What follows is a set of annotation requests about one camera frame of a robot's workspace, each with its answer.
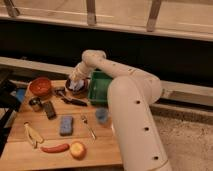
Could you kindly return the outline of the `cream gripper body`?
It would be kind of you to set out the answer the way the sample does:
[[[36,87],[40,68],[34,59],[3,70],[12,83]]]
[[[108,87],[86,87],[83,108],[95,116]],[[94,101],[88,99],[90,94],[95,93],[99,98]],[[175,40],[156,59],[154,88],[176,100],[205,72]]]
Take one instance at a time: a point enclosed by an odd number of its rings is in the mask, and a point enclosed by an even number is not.
[[[83,62],[78,63],[71,72],[71,74],[69,75],[69,79],[74,82],[77,82],[86,77],[87,77],[87,66]]]

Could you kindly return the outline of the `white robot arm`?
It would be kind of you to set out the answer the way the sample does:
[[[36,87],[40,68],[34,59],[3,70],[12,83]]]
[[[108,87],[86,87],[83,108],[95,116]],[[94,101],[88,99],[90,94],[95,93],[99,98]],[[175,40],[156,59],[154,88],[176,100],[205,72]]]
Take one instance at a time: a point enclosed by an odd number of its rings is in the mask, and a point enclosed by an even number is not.
[[[102,50],[85,50],[71,81],[100,69],[113,78],[107,92],[125,171],[172,171],[149,105],[162,94],[160,79],[142,69],[108,60]]]

